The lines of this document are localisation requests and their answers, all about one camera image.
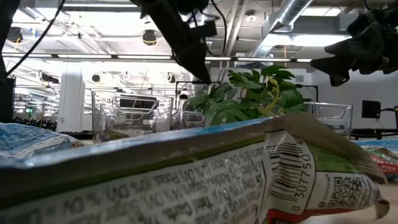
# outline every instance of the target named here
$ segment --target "black cable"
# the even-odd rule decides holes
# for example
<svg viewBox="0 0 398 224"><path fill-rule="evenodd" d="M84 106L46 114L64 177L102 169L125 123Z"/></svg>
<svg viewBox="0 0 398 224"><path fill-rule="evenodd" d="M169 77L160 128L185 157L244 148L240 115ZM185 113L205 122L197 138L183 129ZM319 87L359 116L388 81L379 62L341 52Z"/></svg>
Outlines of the black cable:
<svg viewBox="0 0 398 224"><path fill-rule="evenodd" d="M317 95L316 95L313 91L310 90L310 87L305 86L305 88L306 88L308 91L310 91L310 92L312 93L313 96L317 97Z"/></svg>
<svg viewBox="0 0 398 224"><path fill-rule="evenodd" d="M221 10L218 8L218 6L216 5L216 3L214 2L214 0L210 0L211 1L211 3L213 3L213 6L214 6L214 8L217 10L217 12L220 14L220 16L221 16L221 18L223 19L223 22L224 22L224 44L223 44L223 51L222 51L222 53L220 54L220 55L215 55L215 54L213 54L211 51L210 51L210 49L207 47L207 44L206 44L206 41L205 41L205 44L206 44L206 47L207 47L207 50L209 51L209 54L211 54L212 56L216 56L216 57L219 57L219 56L222 56L224 53L225 53L225 48L226 48L226 35L227 35L227 25L226 25L226 19L225 19L225 16L224 16L224 14L221 12Z"/></svg>
<svg viewBox="0 0 398 224"><path fill-rule="evenodd" d="M191 12L191 13L192 13L192 17L191 17L190 19L193 19L193 21L194 21L194 23L195 23L195 26L198 27L198 21L197 21L197 18L196 18L196 13L194 13L194 12ZM214 56L214 54L211 52L211 50L210 50L209 47L207 46L206 38L202 37L202 41L203 41L203 44L204 44L205 47L206 47L206 50L209 52L209 54L211 54L211 55Z"/></svg>
<svg viewBox="0 0 398 224"><path fill-rule="evenodd" d="M379 119L376 119L376 122L380 124L381 128L384 129L383 125L381 124Z"/></svg>
<svg viewBox="0 0 398 224"><path fill-rule="evenodd" d="M363 0L363 5L365 6L365 8L369 11L372 11L373 8L368 4L367 0Z"/></svg>
<svg viewBox="0 0 398 224"><path fill-rule="evenodd" d="M26 54L7 72L7 76L10 75L18 66L20 66L24 60L35 50L35 48L38 46L38 44L42 41L44 36L49 32L52 24L55 22L56 18L61 12L61 9L63 7L63 4L65 3L66 0L62 0L55 15L54 18L50 21L49 25L47 28L44 30L43 34L40 36L40 38L36 41L36 43L26 52Z"/></svg>

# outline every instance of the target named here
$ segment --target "plastic packaging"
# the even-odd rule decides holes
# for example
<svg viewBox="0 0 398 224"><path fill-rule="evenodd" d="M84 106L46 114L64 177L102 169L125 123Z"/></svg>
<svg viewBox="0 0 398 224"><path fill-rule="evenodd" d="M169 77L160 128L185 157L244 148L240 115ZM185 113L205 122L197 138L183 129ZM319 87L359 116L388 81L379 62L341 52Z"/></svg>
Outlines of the plastic packaging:
<svg viewBox="0 0 398 224"><path fill-rule="evenodd" d="M387 179L398 178L398 156L383 147L362 146L362 148L368 152L372 159L379 165Z"/></svg>
<svg viewBox="0 0 398 224"><path fill-rule="evenodd" d="M349 138L353 119L353 106L330 103L305 102L307 112L336 133Z"/></svg>
<svg viewBox="0 0 398 224"><path fill-rule="evenodd" d="M371 205L382 218L389 209L372 182L386 181L377 164L307 114L122 139L79 153L0 172L7 182L0 223L273 224Z"/></svg>
<svg viewBox="0 0 398 224"><path fill-rule="evenodd" d="M383 147L385 149L388 149L390 152L394 153L395 155L398 155L398 140L365 140L365 141L353 141L359 146L377 146L377 147Z"/></svg>
<svg viewBox="0 0 398 224"><path fill-rule="evenodd" d="M26 159L80 146L84 144L66 134L23 124L0 123L0 157L3 160Z"/></svg>

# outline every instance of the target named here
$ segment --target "ceiling pipe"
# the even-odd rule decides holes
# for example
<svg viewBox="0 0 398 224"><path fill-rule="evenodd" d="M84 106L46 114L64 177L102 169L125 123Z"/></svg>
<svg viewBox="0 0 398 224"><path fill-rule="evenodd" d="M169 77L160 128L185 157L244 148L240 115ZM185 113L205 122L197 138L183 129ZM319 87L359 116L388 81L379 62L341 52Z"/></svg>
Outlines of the ceiling pipe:
<svg viewBox="0 0 398 224"><path fill-rule="evenodd" d="M226 41L227 41L227 43L229 42L229 37L231 35L232 26L234 26L236 13L238 12L238 4L239 4L239 0L234 0L233 1L233 5L232 5L232 9L231 9L231 17L229 18L229 22L228 22L227 27L225 27L225 29L227 29L227 33L226 33Z"/></svg>
<svg viewBox="0 0 398 224"><path fill-rule="evenodd" d="M285 0L280 10L267 16L262 28L262 43L253 51L251 57L266 57L273 46L268 45L267 36L270 31L284 26L292 26L303 11L312 3L313 0Z"/></svg>
<svg viewBox="0 0 398 224"><path fill-rule="evenodd" d="M232 34L231 43L228 45L228 48L227 48L227 51L226 51L226 54L225 54L226 56L230 56L231 53L232 53L232 50L233 50L234 45L235 45L235 40L236 40L236 37L238 36L238 32L239 32L239 30L241 28L243 17L245 16L245 12L246 12L246 9L248 8L249 2L250 2L250 0L244 0L243 1L238 21L236 22L235 27L234 27L234 32ZM225 68L222 69L222 71L220 71L220 74L218 75L218 81L222 82L224 80L226 72L229 69L229 67L230 67L230 63L227 62Z"/></svg>
<svg viewBox="0 0 398 224"><path fill-rule="evenodd" d="M246 9L248 8L249 2L250 2L250 0L243 1L241 12L239 14L238 21L235 24L234 32L231 37L231 43L228 45L228 49L226 51L227 56L231 55L231 53L232 53L232 49L234 48L235 40L236 40L236 37L238 36L239 28L241 27L243 17L245 15Z"/></svg>

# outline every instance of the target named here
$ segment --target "plant leaf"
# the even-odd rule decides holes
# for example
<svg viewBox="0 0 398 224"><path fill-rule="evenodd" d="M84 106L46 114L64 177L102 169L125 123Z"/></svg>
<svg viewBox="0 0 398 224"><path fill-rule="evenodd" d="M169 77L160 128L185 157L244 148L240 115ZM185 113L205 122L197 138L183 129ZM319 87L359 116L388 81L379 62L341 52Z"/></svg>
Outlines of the plant leaf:
<svg viewBox="0 0 398 224"><path fill-rule="evenodd" d="M289 71L278 70L275 71L274 78L280 78L282 80L291 80L292 78L295 78L295 76Z"/></svg>
<svg viewBox="0 0 398 224"><path fill-rule="evenodd" d="M287 90L295 90L297 87L291 82L281 81L279 82L279 90L287 91Z"/></svg>
<svg viewBox="0 0 398 224"><path fill-rule="evenodd" d="M266 76L273 76L278 70L280 69L286 69L286 67L283 67L281 65L271 65L269 67L265 67L261 70L261 75L263 77Z"/></svg>
<svg viewBox="0 0 398 224"><path fill-rule="evenodd" d="M254 89L248 89L247 91L246 91L246 96L245 96L245 98L246 99L255 99L255 100L260 100L261 99L261 93L256 93L255 91L254 91Z"/></svg>
<svg viewBox="0 0 398 224"><path fill-rule="evenodd" d="M182 110L186 111L188 109L188 105L189 105L189 100L185 100L182 105Z"/></svg>
<svg viewBox="0 0 398 224"><path fill-rule="evenodd" d="M189 101L189 107L190 108L196 108L202 103L206 103L210 99L209 95L198 95L194 96L193 98L190 98Z"/></svg>
<svg viewBox="0 0 398 224"><path fill-rule="evenodd" d="M227 100L230 100L230 99L234 98L234 96L237 94L237 92L238 92L237 88L231 88L230 90L228 90L226 92Z"/></svg>
<svg viewBox="0 0 398 224"><path fill-rule="evenodd" d="M304 112L304 100L301 93L297 90L287 90L280 93L278 105L283 107L286 113Z"/></svg>
<svg viewBox="0 0 398 224"><path fill-rule="evenodd" d="M249 81L245 76L242 76L242 80L246 88L253 88L253 89L262 88L262 85L260 85L260 83Z"/></svg>
<svg viewBox="0 0 398 224"><path fill-rule="evenodd" d="M247 109L257 108L258 104L249 99L243 99L241 102L241 106L243 106L247 110Z"/></svg>
<svg viewBox="0 0 398 224"><path fill-rule="evenodd" d="M259 72L257 72L256 70L252 70L251 72L253 74L253 79L254 79L253 81L259 82L261 74Z"/></svg>
<svg viewBox="0 0 398 224"><path fill-rule="evenodd" d="M219 102L225 98L225 93L232 89L229 83L222 83L220 86L215 88L213 94L210 95L211 99L214 99L214 102Z"/></svg>
<svg viewBox="0 0 398 224"><path fill-rule="evenodd" d="M204 115L211 121L211 125L244 121L249 119L242 105L234 100L225 100L206 108Z"/></svg>

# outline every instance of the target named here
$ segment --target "snack bag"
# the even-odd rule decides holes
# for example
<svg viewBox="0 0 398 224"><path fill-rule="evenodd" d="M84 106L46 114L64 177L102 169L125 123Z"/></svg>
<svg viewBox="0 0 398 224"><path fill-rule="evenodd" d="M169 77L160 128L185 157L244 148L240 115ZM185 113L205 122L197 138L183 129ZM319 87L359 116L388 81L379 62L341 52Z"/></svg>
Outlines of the snack bag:
<svg viewBox="0 0 398 224"><path fill-rule="evenodd" d="M386 148L362 146L385 173L387 179L398 178L398 157Z"/></svg>
<svg viewBox="0 0 398 224"><path fill-rule="evenodd" d="M285 224L372 205L378 218L389 210L372 181L386 179L377 164L307 114L79 152L0 172L7 183L0 185L0 223Z"/></svg>

